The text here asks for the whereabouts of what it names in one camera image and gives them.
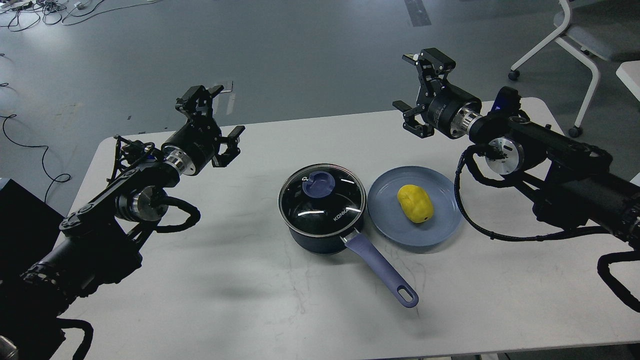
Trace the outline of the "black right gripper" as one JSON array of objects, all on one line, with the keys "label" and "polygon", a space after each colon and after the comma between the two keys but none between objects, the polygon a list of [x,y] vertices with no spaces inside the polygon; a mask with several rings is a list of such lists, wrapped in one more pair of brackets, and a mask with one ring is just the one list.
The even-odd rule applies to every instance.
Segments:
[{"label": "black right gripper", "polygon": [[[425,139],[434,136],[435,130],[450,139],[462,136],[460,126],[454,124],[458,112],[469,109],[476,113],[482,109],[482,101],[468,91],[448,84],[448,74],[457,63],[438,48],[423,48],[416,54],[403,54],[403,60],[416,68],[420,88],[416,107],[402,100],[393,101],[393,107],[402,112],[403,129]],[[421,123],[416,116],[422,116]]]}]

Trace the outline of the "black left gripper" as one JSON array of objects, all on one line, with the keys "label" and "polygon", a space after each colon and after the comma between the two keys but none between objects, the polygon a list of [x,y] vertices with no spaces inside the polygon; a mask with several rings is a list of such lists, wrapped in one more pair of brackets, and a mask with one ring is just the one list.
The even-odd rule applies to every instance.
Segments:
[{"label": "black left gripper", "polygon": [[185,125],[162,144],[161,150],[167,156],[181,153],[178,168],[186,176],[196,176],[208,165],[227,167],[241,153],[240,135],[246,127],[236,125],[222,136],[214,119],[214,100],[224,89],[224,85],[195,85],[176,98],[174,108],[185,116]]}]

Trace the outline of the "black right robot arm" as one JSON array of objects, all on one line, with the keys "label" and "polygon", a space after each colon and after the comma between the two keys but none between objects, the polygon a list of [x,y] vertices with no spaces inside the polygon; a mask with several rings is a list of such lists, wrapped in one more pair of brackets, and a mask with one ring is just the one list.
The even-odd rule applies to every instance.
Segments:
[{"label": "black right robot arm", "polygon": [[[424,48],[402,59],[414,66],[420,88],[416,104],[402,100],[403,128],[425,139],[441,132],[450,139],[467,136],[471,145],[459,158],[454,198],[466,221],[490,239],[543,242],[610,234],[630,246],[598,259],[597,272],[613,294],[634,312],[639,300],[611,273],[610,266],[639,260],[638,185],[610,172],[612,155],[539,125],[521,107],[512,87],[499,90],[483,115],[482,101],[448,81],[456,62],[437,48]],[[532,202],[537,221],[558,232],[518,237],[499,234],[475,223],[461,197],[461,175],[467,168],[476,182],[496,189],[514,188]]]}]

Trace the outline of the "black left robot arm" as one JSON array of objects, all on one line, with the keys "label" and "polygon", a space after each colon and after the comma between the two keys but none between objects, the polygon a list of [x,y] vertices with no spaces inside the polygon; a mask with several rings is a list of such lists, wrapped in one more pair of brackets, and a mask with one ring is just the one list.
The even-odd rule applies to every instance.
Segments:
[{"label": "black left robot arm", "polygon": [[160,148],[115,136],[112,173],[103,191],[59,224],[64,241],[17,275],[1,280],[1,358],[49,360],[66,330],[83,333],[71,356],[84,360],[94,338],[91,323],[62,315],[80,297],[117,284],[142,266],[142,246],[153,233],[194,227],[201,212],[167,188],[196,176],[207,164],[226,167],[240,155],[245,126],[223,135],[214,101],[224,85],[190,87],[176,99],[186,118]]}]

